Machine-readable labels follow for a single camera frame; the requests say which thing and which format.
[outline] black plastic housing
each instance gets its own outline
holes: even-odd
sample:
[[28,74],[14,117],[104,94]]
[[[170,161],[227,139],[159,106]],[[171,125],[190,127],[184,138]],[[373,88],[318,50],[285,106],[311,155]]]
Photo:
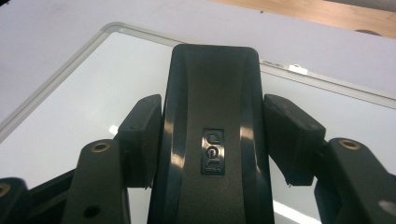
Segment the black plastic housing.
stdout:
[[123,186],[119,143],[89,143],[79,155],[62,217],[70,223],[130,223],[128,191]]
[[[176,46],[163,111],[148,223],[274,223],[257,52]],[[216,140],[207,130],[223,132],[212,144],[223,144],[219,152],[203,153],[203,141]],[[205,155],[223,159],[224,169],[203,174],[205,164],[222,169],[203,163]]]
[[292,101],[272,94],[264,96],[264,117],[266,147],[286,182],[311,186],[312,160],[326,129]]
[[316,192],[323,223],[330,223],[325,218],[337,224],[396,223],[394,176],[367,146],[351,139],[334,138],[323,151],[341,199],[341,204],[337,204],[340,207],[323,206],[325,203],[318,200],[318,195],[329,191]]
[[0,179],[0,223],[22,223],[31,206],[31,198],[22,179]]
[[161,129],[161,95],[139,100],[119,127],[114,140],[123,155],[125,186],[151,187],[157,169]]

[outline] logo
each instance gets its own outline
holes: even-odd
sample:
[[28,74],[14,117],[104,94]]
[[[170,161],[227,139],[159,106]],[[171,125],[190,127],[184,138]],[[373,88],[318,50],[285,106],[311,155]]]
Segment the logo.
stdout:
[[204,129],[202,136],[202,175],[224,175],[224,131]]

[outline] brass screw insert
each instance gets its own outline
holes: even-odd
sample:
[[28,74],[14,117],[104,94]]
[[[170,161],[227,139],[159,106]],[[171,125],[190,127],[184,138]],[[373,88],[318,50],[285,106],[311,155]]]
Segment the brass screw insert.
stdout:
[[11,190],[11,186],[6,183],[0,183],[0,198],[6,195]]
[[359,150],[361,149],[361,145],[357,142],[347,140],[347,139],[341,139],[339,142],[341,147],[350,149],[350,150]]
[[110,148],[110,144],[109,143],[98,143],[96,145],[94,145],[93,147],[91,147],[91,152],[103,152],[106,151]]

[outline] white surface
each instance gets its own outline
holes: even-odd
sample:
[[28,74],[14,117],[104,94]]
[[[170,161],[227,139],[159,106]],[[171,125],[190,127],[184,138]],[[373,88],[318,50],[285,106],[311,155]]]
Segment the white surface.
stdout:
[[[31,188],[75,168],[79,151],[91,141],[112,138],[109,129],[121,124],[137,100],[154,93],[164,97],[171,50],[111,35],[0,145],[0,177],[22,177]],[[326,139],[361,141],[396,173],[395,110],[265,73],[262,85],[264,93],[289,98],[321,122],[328,130]],[[271,175],[276,202],[319,220],[313,188],[287,187],[272,162]],[[130,189],[133,223],[145,223],[149,194]],[[276,223],[295,223],[280,214]]]
[[[113,138],[143,97],[164,96],[172,48],[115,33],[0,145],[0,178],[28,188],[76,168],[88,143]],[[146,223],[150,190],[129,189],[132,223]]]
[[206,0],[12,0],[0,7],[0,122],[112,21],[396,92],[395,39]]

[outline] mounting hole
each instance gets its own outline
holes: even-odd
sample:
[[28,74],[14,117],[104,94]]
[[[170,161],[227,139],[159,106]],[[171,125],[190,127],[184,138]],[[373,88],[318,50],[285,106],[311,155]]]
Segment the mounting hole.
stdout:
[[0,198],[6,195],[11,190],[11,186],[6,183],[0,183]]
[[341,147],[350,149],[350,150],[359,150],[361,149],[361,145],[357,142],[347,140],[347,139],[341,139],[339,142]]
[[110,148],[109,143],[98,143],[91,148],[91,152],[103,152]]
[[85,218],[96,217],[99,213],[100,213],[100,207],[99,206],[89,206],[84,211],[84,217]]

